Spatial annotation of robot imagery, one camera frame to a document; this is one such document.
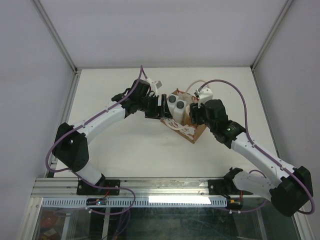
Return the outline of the white bottle grey cap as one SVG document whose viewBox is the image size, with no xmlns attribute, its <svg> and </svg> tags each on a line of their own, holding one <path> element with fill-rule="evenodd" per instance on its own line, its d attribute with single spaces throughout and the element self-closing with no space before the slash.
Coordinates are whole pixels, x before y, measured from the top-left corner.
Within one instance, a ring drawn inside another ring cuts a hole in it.
<svg viewBox="0 0 320 240">
<path fill-rule="evenodd" d="M 176 94 L 170 94 L 167 98 L 167 106 L 171 115 L 173 115 L 178 100 L 179 96 Z"/>
<path fill-rule="evenodd" d="M 173 119 L 177 123 L 181 123 L 184 118 L 185 109 L 187 107 L 187 102 L 184 100 L 178 100 L 175 104 L 175 107 L 173 109 Z"/>
</svg>

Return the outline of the cream round jar bottle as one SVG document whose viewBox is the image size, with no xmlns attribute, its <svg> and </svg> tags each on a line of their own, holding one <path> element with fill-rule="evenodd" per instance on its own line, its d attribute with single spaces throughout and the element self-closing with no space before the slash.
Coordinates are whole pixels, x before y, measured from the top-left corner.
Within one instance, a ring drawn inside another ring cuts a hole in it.
<svg viewBox="0 0 320 240">
<path fill-rule="evenodd" d="M 188 125 L 191 126 L 192 125 L 192 119 L 190 117 L 190 106 L 187 105 L 185 110 L 184 110 L 184 114 L 183 114 L 183 124 L 184 125 Z"/>
</svg>

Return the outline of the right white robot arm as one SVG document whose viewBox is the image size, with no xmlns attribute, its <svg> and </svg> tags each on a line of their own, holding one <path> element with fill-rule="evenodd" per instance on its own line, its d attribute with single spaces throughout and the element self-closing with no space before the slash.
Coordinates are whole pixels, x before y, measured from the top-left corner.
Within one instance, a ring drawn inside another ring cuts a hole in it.
<svg viewBox="0 0 320 240">
<path fill-rule="evenodd" d="M 246 128 L 228 118 L 221 100 L 192 103 L 189 116 L 192 123 L 205 124 L 218 142 L 245 157 L 264 174 L 254 176 L 234 168 L 224 176 L 226 192 L 234 194 L 242 190 L 258 195 L 286 217 L 301 212 L 306 203 L 311 205 L 307 214 L 315 212 L 310 171 L 304 166 L 295 167 L 259 146 Z"/>
</svg>

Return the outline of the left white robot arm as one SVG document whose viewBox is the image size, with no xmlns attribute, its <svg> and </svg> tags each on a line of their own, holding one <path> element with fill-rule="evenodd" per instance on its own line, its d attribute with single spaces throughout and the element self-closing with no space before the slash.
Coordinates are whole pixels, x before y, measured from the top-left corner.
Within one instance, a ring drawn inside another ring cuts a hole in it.
<svg viewBox="0 0 320 240">
<path fill-rule="evenodd" d="M 62 123 L 57 130 L 50 153 L 68 170 L 80 177 L 93 194 L 105 188 L 105 176 L 89 161 L 89 144 L 112 124 L 141 111 L 147 119 L 171 119 L 166 94 L 159 95 L 160 81 L 136 79 L 130 88 L 113 96 L 100 112 L 69 125 Z"/>
</svg>

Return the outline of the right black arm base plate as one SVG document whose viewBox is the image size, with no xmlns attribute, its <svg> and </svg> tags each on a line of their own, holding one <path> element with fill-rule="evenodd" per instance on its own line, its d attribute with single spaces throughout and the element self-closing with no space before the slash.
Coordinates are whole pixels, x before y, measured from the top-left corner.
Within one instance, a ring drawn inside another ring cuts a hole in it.
<svg viewBox="0 0 320 240">
<path fill-rule="evenodd" d="M 223 197 L 227 197 L 231 195 L 240 196 L 241 193 L 243 193 L 243 195 L 253 195 L 249 191 L 237 189 L 232 181 L 227 181 L 223 178 L 209 179 L 207 181 L 207 185 L 208 185 L 208 194 L 210 196 L 213 196 L 213 195 L 221 195 Z"/>
</svg>

